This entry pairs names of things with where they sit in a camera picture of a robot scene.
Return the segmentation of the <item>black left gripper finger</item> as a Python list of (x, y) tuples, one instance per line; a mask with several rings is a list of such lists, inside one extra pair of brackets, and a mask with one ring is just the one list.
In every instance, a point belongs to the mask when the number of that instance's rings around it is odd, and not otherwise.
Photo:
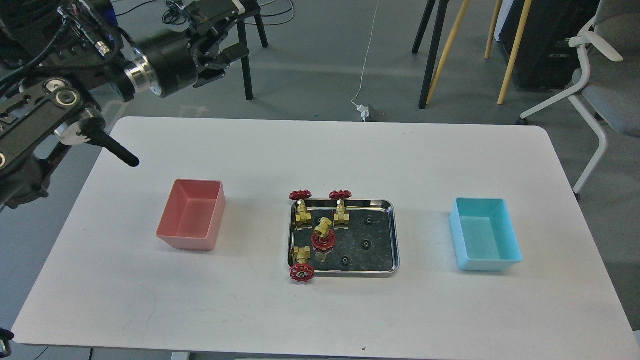
[(226, 76), (226, 69), (202, 67), (198, 69), (197, 79), (192, 88), (201, 88)]
[(220, 52), (220, 62), (222, 64), (230, 65), (233, 62), (244, 59), (250, 54), (249, 48), (246, 43), (239, 42), (231, 47), (225, 48)]

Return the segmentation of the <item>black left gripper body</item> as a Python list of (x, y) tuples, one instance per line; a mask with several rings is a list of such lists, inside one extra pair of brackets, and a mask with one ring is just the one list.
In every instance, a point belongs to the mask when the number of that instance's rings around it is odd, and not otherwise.
[(228, 69), (231, 64), (220, 61), (222, 42), (237, 25), (245, 9), (240, 0), (194, 0), (183, 7), (189, 23), (187, 48), (196, 71), (201, 68)]

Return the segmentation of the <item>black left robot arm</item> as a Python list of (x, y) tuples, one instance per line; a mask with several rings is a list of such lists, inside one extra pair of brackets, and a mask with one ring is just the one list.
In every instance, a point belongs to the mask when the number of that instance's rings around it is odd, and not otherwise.
[(1, 2), (1, 205), (46, 198), (70, 148), (105, 148), (130, 167), (140, 161), (105, 131), (94, 89), (119, 100), (151, 91), (167, 98), (222, 79), (246, 60), (245, 21), (255, 0), (194, 0), (177, 11), (188, 27), (133, 40), (109, 0)]

